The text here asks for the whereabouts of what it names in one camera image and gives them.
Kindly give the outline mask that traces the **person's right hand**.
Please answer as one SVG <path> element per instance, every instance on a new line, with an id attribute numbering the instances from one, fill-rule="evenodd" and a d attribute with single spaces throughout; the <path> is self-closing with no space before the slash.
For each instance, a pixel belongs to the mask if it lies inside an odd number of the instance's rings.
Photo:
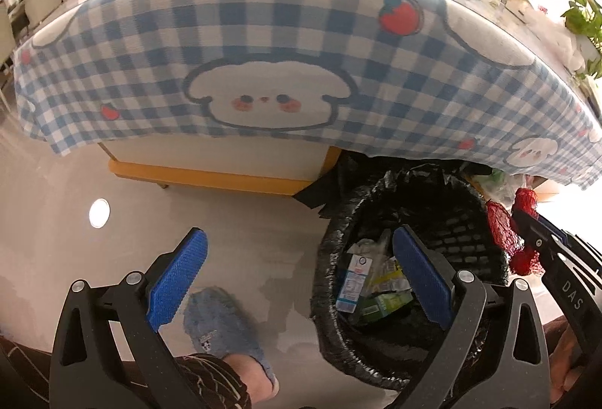
<path id="1" fill-rule="evenodd" d="M 558 402 L 576 383 L 583 367 L 572 368 L 573 353 L 579 347 L 576 335 L 564 317 L 558 317 L 544 326 L 550 350 L 550 400 Z"/>

